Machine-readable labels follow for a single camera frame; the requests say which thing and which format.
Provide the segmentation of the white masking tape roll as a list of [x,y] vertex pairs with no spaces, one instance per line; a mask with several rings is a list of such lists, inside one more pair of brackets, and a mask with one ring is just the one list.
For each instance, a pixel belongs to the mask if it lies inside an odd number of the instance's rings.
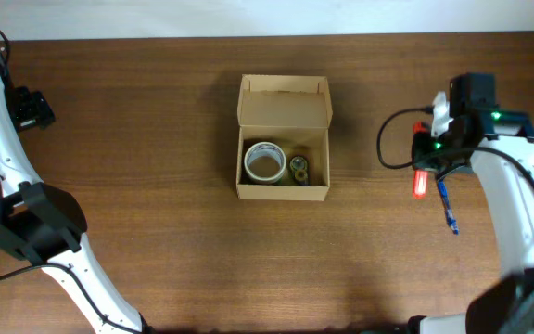
[[248,177],[260,185],[278,183],[286,171],[286,155],[272,142],[252,145],[245,153],[243,163]]

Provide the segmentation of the orange utility knife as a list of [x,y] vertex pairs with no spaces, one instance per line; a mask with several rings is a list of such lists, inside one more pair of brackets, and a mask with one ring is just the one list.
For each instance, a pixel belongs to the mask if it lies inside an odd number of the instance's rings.
[[[417,122],[413,125],[413,143],[412,143],[412,160],[416,161],[418,158],[426,153],[426,145],[429,141],[430,127],[427,123]],[[413,165],[413,197],[422,199],[426,196],[428,171],[422,167]]]

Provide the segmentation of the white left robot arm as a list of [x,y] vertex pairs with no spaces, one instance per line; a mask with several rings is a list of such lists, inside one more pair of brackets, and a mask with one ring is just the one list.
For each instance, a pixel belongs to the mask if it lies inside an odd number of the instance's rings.
[[56,117],[44,95],[12,82],[0,30],[0,282],[41,270],[62,287],[97,333],[150,333],[97,261],[81,206],[32,167],[19,133]]

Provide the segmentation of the blue ballpoint pen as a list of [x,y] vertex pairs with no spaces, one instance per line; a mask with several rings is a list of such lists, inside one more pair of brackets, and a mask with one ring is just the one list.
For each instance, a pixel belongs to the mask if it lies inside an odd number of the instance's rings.
[[449,192],[443,180],[439,179],[437,181],[437,188],[438,188],[440,198],[441,198],[441,201],[444,207],[444,213],[445,213],[447,226],[449,227],[449,229],[452,231],[454,235],[459,235],[460,230],[457,225],[456,219],[454,217],[453,211],[451,209]]

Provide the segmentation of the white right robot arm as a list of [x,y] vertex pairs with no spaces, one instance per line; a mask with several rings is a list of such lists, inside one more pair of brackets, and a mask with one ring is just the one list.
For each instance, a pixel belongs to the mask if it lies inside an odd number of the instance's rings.
[[501,109],[491,74],[453,78],[415,135],[412,166],[442,180],[470,171],[485,193],[501,259],[499,281],[459,315],[417,316],[413,333],[534,333],[534,127]]

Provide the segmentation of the yellow black correction tape dispenser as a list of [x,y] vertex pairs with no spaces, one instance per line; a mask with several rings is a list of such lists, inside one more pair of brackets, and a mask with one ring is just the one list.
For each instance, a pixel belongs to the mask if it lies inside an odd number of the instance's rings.
[[288,163],[294,182],[299,186],[308,186],[310,184],[309,163],[300,155],[294,156]]

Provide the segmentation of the cardboard box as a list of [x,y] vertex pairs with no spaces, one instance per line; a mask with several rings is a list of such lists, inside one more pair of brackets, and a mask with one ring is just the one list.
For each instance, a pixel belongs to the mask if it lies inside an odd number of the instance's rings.
[[[329,126],[332,117],[329,83],[324,76],[244,75],[237,104],[237,196],[325,200],[331,186]],[[286,155],[285,174],[273,185],[254,183],[244,169],[247,150],[263,141],[275,143]],[[288,163],[297,155],[309,163],[308,186],[299,186],[292,178]]]

